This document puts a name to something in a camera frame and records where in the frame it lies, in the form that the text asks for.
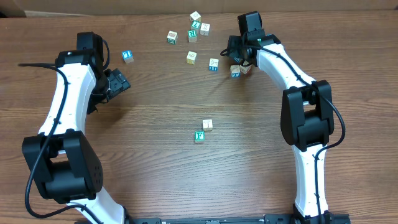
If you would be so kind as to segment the plain wooden picture block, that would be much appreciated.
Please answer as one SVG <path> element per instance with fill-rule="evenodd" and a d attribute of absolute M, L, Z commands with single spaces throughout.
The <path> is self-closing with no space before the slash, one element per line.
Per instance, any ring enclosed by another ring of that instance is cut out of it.
<path fill-rule="evenodd" d="M 213 121 L 211 119 L 204 119 L 202 126 L 204 131 L 211 131 L 213 129 Z"/>

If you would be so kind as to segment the green F letter block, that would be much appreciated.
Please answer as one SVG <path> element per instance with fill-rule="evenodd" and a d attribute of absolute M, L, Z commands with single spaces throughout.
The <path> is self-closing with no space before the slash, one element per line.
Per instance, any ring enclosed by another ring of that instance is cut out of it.
<path fill-rule="evenodd" d="M 205 132 L 204 131 L 195 131 L 195 142 L 201 143 L 205 140 Z"/>

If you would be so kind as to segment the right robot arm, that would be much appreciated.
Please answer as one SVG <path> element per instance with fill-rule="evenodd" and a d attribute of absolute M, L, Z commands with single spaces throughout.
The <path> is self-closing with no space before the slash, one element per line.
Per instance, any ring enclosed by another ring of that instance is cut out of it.
<path fill-rule="evenodd" d="M 280 40 L 266 34 L 257 11 L 238 16 L 239 36 L 221 52 L 268 74 L 282 90 L 280 129 L 295 157 L 297 193 L 291 223 L 334 223 L 325 198 L 324 159 L 334 132 L 331 86 L 306 75 Z"/>

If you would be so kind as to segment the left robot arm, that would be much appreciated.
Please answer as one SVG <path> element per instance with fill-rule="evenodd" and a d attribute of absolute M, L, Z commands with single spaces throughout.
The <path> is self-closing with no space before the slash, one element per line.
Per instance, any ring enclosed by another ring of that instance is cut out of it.
<path fill-rule="evenodd" d="M 100 35 L 80 32 L 76 50 L 60 52 L 54 63 L 30 64 L 57 74 L 46 120 L 37 135 L 22 142 L 30 170 L 24 203 L 33 217 L 76 209 L 88 223 L 133 222 L 106 191 L 100 159 L 85 136 L 87 115 L 131 86 L 118 69 L 108 68 L 109 57 Z"/>

